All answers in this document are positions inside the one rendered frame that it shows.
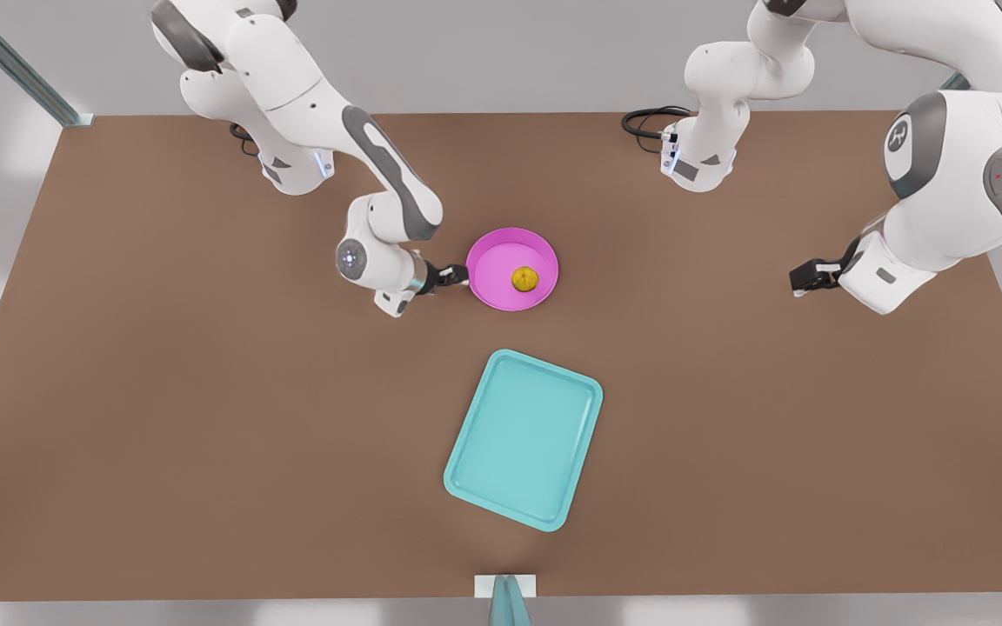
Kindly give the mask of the pink round plate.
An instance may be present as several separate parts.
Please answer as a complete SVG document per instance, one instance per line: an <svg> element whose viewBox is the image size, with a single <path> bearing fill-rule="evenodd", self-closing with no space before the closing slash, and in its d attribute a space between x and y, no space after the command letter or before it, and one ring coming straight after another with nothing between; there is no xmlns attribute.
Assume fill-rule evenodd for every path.
<svg viewBox="0 0 1002 626"><path fill-rule="evenodd" d="M511 273L521 266L533 267L540 283L529 293L511 286ZM496 310L528 310L539 305L554 290L560 266L556 252L541 235L526 229L489 231L472 246L466 267L470 289L478 301Z"/></svg>

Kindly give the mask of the turquoise rectangular tray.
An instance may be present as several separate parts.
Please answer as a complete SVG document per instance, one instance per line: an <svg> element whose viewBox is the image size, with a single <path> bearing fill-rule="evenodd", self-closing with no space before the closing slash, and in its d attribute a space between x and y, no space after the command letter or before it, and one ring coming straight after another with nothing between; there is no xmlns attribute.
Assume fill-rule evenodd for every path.
<svg viewBox="0 0 1002 626"><path fill-rule="evenodd" d="M443 472L462 502L541 532L564 526L604 392L592 377L492 353Z"/></svg>

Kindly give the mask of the silver frame post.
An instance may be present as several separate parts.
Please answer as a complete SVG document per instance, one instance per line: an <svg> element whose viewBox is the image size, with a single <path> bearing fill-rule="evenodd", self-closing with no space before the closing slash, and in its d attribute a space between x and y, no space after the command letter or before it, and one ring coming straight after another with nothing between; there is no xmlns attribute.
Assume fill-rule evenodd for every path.
<svg viewBox="0 0 1002 626"><path fill-rule="evenodd" d="M935 59L977 90L1002 92L1002 8L995 0L950 0Z"/></svg>
<svg viewBox="0 0 1002 626"><path fill-rule="evenodd" d="M94 124L94 115L84 114L72 107L1 35L0 70L61 127L89 128Z"/></svg>
<svg viewBox="0 0 1002 626"><path fill-rule="evenodd" d="M533 574L474 576L474 598L490 601L488 626L533 626L526 599L537 595Z"/></svg>

